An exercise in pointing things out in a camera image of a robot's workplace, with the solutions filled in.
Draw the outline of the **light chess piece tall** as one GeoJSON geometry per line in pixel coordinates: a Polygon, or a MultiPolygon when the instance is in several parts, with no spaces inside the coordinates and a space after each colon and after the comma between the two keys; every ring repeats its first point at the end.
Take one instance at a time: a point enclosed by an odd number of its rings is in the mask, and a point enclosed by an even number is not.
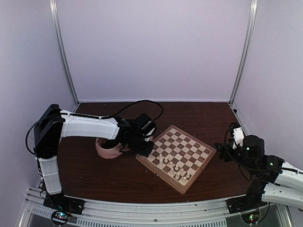
{"type": "Polygon", "coordinates": [[[160,167],[163,167],[163,165],[164,165],[164,163],[163,163],[163,155],[160,154],[160,155],[159,155],[159,166],[160,166],[160,167]]]}

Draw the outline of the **wooden chess board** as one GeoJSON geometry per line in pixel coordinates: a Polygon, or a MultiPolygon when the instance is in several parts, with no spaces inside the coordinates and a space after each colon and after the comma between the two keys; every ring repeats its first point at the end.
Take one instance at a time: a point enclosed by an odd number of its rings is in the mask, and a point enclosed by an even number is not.
{"type": "Polygon", "coordinates": [[[151,154],[148,157],[137,154],[136,159],[181,194],[189,190],[216,153],[216,149],[174,125],[169,126],[153,142],[151,154]],[[160,154],[163,155],[163,167],[159,166],[160,154]],[[172,168],[174,175],[169,174],[172,168]],[[175,178],[176,173],[179,173],[179,179],[175,178]],[[191,177],[182,183],[182,177],[187,174],[191,177]]]}

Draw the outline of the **pink double bowl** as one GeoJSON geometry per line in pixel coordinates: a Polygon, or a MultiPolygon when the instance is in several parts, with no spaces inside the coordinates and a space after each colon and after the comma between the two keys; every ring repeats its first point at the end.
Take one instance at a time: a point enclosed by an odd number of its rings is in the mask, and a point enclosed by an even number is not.
{"type": "Polygon", "coordinates": [[[128,147],[124,147],[115,140],[103,138],[96,138],[95,147],[98,155],[105,159],[113,159],[131,151],[128,147]]]}

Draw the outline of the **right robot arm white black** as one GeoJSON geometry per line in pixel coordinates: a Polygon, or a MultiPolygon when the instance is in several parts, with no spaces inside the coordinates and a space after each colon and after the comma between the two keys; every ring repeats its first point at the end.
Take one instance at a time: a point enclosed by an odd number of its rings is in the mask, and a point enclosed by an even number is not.
{"type": "Polygon", "coordinates": [[[215,143],[219,158],[234,161],[246,169],[255,179],[246,194],[227,200],[230,213],[255,209],[265,204],[280,203],[303,208],[303,172],[274,155],[265,155],[265,142],[249,135],[236,142],[215,143]]]}

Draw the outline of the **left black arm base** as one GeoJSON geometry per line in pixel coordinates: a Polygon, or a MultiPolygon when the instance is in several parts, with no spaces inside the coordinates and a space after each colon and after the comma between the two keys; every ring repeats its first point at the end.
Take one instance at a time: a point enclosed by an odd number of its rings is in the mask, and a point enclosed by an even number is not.
{"type": "Polygon", "coordinates": [[[71,221],[76,221],[75,215],[81,215],[85,201],[66,197],[63,205],[55,205],[50,199],[44,199],[43,205],[54,211],[51,213],[51,221],[57,226],[63,226],[71,221]]]}

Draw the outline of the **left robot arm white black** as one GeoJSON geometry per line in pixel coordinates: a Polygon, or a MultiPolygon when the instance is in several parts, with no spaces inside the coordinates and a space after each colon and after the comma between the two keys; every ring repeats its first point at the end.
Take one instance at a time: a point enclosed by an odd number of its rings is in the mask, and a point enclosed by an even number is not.
{"type": "Polygon", "coordinates": [[[60,141],[65,137],[92,137],[105,140],[107,147],[128,147],[143,156],[149,156],[153,149],[150,138],[157,125],[147,114],[136,119],[124,117],[94,116],[62,110],[58,104],[51,104],[41,118],[29,129],[34,132],[35,155],[41,169],[49,201],[58,210],[68,206],[68,199],[62,195],[62,186],[57,165],[60,141]]]}

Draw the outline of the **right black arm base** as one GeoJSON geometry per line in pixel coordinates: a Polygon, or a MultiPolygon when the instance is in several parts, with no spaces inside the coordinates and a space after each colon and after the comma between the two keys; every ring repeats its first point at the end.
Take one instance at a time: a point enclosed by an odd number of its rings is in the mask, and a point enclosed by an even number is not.
{"type": "Polygon", "coordinates": [[[266,206],[266,202],[248,199],[247,196],[230,198],[226,201],[229,214],[240,213],[241,220],[248,225],[254,225],[261,221],[260,208],[266,206]]]}

